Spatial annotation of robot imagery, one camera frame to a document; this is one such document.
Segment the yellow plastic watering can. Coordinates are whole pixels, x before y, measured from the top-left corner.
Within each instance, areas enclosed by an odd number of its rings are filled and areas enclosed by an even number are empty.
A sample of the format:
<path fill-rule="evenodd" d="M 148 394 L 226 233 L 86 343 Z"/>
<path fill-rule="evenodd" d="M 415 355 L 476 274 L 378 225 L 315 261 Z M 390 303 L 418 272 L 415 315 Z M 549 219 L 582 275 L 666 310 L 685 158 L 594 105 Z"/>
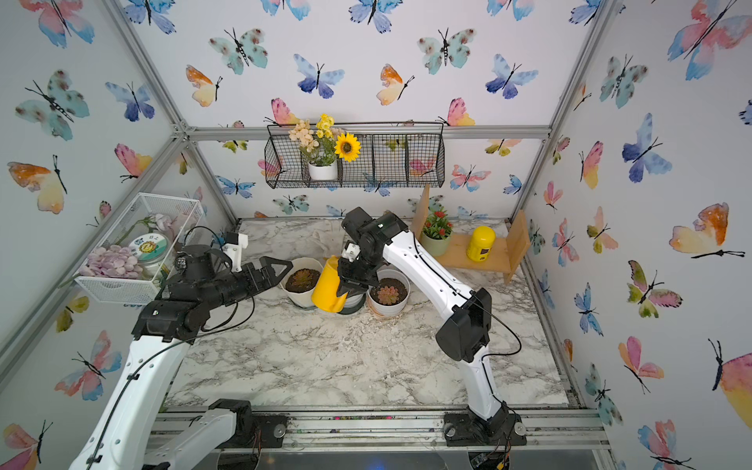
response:
<path fill-rule="evenodd" d="M 338 264 L 339 258 L 337 256 L 332 256 L 326 261 L 313 290 L 313 295 L 311 295 L 313 304 L 327 313 L 340 313 L 347 301 L 347 294 L 339 294 Z"/>

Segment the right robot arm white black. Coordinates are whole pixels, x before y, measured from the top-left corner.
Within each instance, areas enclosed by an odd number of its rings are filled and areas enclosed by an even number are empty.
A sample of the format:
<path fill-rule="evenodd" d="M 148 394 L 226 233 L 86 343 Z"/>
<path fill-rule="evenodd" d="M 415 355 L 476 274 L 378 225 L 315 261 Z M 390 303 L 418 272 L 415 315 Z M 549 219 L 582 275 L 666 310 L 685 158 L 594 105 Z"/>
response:
<path fill-rule="evenodd" d="M 374 219 L 356 208 L 345 215 L 342 227 L 350 240 L 337 262 L 338 301 L 377 287 L 379 268 L 389 264 L 427 297 L 443 320 L 436 341 L 460 371 L 469 415 L 469 423 L 457 425 L 448 444 L 525 446 L 521 416 L 497 396 L 490 364 L 493 309 L 488 291 L 473 289 L 452 276 L 392 213 Z"/>

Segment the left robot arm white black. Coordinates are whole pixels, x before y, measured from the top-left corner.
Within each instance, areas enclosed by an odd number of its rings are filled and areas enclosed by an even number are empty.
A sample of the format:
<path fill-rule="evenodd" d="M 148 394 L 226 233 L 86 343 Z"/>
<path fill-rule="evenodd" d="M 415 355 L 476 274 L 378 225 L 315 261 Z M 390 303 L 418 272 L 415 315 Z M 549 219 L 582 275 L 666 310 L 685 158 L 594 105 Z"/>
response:
<path fill-rule="evenodd" d="M 241 264 L 238 245 L 185 245 L 164 291 L 145 305 L 117 386 L 74 469 L 192 469 L 217 448 L 256 444 L 260 431 L 248 401 L 223 399 L 177 437 L 148 452 L 153 426 L 189 349 L 219 333 L 205 329 L 219 307 L 236 307 L 280 284 L 289 260 Z"/>

